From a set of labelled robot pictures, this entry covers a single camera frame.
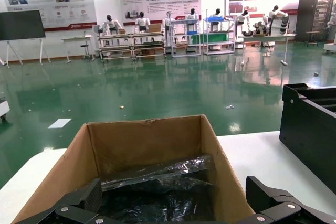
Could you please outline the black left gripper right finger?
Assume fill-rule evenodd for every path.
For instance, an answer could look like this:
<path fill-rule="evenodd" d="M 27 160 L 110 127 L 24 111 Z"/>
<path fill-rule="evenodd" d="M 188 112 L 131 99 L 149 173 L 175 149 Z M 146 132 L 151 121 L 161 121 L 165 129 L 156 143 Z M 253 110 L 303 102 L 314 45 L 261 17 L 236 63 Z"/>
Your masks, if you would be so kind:
<path fill-rule="evenodd" d="M 255 214 L 239 223 L 335 223 L 335 216 L 308 207 L 288 191 L 268 187 L 255 176 L 246 178 L 246 200 Z"/>

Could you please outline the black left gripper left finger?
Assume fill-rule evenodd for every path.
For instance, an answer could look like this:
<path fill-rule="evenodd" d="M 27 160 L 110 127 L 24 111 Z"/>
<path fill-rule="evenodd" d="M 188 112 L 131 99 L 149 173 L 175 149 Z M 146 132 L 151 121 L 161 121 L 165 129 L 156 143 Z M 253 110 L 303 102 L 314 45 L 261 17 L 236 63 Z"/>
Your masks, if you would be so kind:
<path fill-rule="evenodd" d="M 54 223 L 110 223 L 98 210 L 102 202 L 102 188 L 99 179 L 87 186 L 65 194 L 56 204 Z"/>

